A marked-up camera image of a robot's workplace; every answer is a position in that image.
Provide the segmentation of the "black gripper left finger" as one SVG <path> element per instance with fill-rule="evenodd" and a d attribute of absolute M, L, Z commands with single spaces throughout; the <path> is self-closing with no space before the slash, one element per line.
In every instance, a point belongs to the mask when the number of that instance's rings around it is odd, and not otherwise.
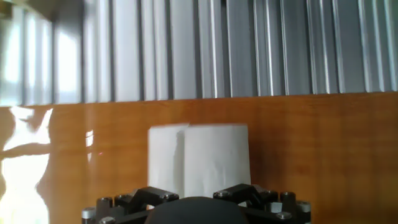
<path fill-rule="evenodd" d="M 155 187 L 136 189 L 129 194 L 100 197 L 93 207 L 81 211 L 82 224 L 134 224 L 145 223 L 156 207 L 179 199 L 179 195 Z"/>

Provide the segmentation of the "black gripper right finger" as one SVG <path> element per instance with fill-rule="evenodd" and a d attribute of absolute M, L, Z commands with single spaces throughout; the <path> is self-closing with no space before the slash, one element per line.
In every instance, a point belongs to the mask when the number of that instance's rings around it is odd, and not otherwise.
<path fill-rule="evenodd" d="M 238 184 L 215 192 L 213 198 L 236 204 L 249 223 L 311 224 L 310 202 L 297 200 L 294 192 Z"/>

